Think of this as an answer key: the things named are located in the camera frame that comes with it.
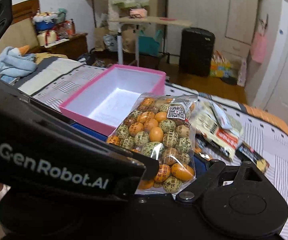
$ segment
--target headboard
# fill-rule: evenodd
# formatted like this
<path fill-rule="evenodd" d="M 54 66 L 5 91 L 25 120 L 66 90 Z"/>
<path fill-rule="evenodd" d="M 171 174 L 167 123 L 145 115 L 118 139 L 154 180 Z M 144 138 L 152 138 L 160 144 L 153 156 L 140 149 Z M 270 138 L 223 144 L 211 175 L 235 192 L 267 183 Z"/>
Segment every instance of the headboard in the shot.
<path fill-rule="evenodd" d="M 39 46 L 31 17 L 39 10 L 39 0 L 27 0 L 12 5 L 13 21 L 0 39 L 0 53 L 7 46 L 29 45 L 30 50 Z"/>

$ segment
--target pink tissue box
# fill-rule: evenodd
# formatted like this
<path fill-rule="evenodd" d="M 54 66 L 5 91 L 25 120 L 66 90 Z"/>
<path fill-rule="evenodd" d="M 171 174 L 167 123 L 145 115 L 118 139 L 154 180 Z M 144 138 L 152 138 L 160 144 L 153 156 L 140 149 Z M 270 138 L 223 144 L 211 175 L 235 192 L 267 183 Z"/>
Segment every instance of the pink tissue box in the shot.
<path fill-rule="evenodd" d="M 123 122 L 140 94 L 164 94 L 165 77 L 165 72 L 159 70 L 113 65 L 73 93 L 60 110 L 108 136 Z"/>
<path fill-rule="evenodd" d="M 132 18 L 146 18 L 147 17 L 147 10 L 145 10 L 143 8 L 131 9 L 130 10 L 130 16 Z"/>

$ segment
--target black suitcase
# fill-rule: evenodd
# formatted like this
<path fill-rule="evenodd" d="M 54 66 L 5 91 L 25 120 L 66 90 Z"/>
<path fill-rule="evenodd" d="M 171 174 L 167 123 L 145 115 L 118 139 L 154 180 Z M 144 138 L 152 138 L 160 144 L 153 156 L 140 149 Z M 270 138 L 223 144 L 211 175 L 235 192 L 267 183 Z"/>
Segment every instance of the black suitcase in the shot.
<path fill-rule="evenodd" d="M 185 28 L 182 31 L 180 72 L 202 77 L 209 75 L 215 35 L 199 28 Z"/>

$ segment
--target pink bag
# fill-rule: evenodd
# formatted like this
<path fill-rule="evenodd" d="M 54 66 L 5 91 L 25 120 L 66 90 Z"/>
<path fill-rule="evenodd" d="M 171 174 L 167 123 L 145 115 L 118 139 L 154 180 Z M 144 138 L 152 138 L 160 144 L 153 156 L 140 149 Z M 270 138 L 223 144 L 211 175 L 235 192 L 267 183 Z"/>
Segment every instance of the pink bag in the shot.
<path fill-rule="evenodd" d="M 250 54 L 252 59 L 258 63 L 263 63 L 267 46 L 267 38 L 265 34 L 255 32 Z"/>

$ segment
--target white wardrobe door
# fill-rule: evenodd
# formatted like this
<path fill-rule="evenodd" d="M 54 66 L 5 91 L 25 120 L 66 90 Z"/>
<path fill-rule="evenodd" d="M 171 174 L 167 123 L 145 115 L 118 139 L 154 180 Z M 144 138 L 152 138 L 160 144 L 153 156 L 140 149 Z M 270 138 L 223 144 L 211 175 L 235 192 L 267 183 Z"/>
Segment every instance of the white wardrobe door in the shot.
<path fill-rule="evenodd" d="M 251 44 L 258 0 L 231 0 L 226 37 Z"/>
<path fill-rule="evenodd" d="M 229 0 L 197 0 L 197 27 L 208 30 L 215 35 L 214 49 L 223 49 Z"/>
<path fill-rule="evenodd" d="M 168 0 L 168 17 L 189 20 L 196 27 L 196 0 Z M 168 26 L 166 38 L 166 51 L 173 55 L 180 55 L 182 41 L 182 27 Z"/>

